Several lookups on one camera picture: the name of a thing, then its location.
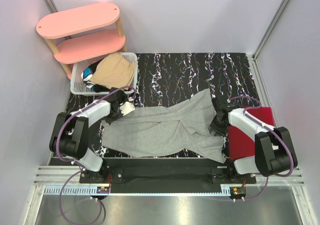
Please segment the beige t shirt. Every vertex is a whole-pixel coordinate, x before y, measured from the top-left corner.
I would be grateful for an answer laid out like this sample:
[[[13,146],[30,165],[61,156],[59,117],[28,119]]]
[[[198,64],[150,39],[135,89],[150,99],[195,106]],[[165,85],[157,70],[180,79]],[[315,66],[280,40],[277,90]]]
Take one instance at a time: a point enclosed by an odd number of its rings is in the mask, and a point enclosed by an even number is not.
[[[129,62],[120,53],[110,53],[98,63],[89,81],[105,88],[121,88],[131,85],[137,62]]]

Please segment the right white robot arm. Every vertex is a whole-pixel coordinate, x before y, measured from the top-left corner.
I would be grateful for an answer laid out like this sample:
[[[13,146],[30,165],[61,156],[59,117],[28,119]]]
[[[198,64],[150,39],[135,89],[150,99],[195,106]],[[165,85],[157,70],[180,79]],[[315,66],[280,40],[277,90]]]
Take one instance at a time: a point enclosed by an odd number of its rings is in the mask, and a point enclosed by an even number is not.
[[[271,107],[242,106],[230,99],[212,100],[216,114],[210,129],[228,138],[228,180],[239,183],[245,174],[288,177],[298,165],[289,130],[276,127]]]

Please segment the grey t shirt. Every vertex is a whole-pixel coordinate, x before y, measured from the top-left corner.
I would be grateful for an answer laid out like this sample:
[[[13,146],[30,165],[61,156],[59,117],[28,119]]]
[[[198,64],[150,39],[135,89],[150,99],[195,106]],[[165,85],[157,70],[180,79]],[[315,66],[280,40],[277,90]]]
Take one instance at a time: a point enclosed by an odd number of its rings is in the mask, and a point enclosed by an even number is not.
[[[135,158],[168,156],[186,149],[224,163],[224,139],[209,130],[215,114],[209,89],[170,107],[137,107],[103,124],[102,145]]]

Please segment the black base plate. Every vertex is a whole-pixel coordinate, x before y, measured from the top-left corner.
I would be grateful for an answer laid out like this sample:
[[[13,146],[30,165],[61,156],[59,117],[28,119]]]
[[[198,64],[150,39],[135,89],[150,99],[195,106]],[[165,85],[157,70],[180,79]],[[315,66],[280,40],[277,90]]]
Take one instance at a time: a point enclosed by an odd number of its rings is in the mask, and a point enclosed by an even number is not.
[[[213,194],[221,185],[254,185],[249,173],[207,158],[105,158],[101,172],[83,172],[81,184],[111,183],[111,194]]]

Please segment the red folded t shirt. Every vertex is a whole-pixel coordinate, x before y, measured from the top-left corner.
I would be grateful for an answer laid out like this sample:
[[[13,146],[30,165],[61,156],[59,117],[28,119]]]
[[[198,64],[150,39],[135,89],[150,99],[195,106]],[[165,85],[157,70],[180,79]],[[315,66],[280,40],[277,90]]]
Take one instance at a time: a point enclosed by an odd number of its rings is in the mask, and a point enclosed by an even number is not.
[[[249,109],[248,112],[262,122],[275,125],[271,107]],[[230,160],[237,160],[255,155],[255,142],[235,126],[228,127],[228,149]]]

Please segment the black blue white garment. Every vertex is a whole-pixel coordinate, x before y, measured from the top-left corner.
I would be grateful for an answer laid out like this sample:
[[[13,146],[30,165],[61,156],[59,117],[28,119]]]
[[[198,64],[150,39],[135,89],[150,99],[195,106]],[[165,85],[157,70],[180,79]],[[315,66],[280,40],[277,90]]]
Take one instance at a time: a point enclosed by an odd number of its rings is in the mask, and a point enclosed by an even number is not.
[[[95,84],[94,82],[91,81],[91,78],[92,78],[93,74],[96,72],[97,66],[100,62],[101,62],[101,60],[98,60],[98,61],[90,64],[87,68],[84,69],[84,71],[81,74],[81,79],[82,79],[83,83],[86,85],[86,87],[88,89],[90,89],[92,92],[95,92],[95,93],[110,91],[109,88],[102,86],[102,85],[99,85],[99,84]]]

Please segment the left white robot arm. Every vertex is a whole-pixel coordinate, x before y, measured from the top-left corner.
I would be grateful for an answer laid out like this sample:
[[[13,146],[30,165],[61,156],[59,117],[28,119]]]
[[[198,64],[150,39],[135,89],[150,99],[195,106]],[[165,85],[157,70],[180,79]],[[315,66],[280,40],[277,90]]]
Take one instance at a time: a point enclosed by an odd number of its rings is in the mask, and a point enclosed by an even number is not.
[[[64,162],[74,162],[90,171],[97,183],[108,178],[103,159],[89,148],[89,128],[97,121],[107,118],[111,123],[124,116],[125,106],[131,106],[124,91],[113,89],[101,99],[72,113],[57,115],[49,142],[49,150]]]

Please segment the pink three-tier shelf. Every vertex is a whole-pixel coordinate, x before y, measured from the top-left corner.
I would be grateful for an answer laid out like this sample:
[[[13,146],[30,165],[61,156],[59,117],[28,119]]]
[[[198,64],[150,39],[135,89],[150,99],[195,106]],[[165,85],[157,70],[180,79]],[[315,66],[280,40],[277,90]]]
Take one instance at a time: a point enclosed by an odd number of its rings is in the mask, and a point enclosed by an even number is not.
[[[120,8],[111,2],[51,13],[37,23],[36,31],[68,78],[74,63],[128,50]]]

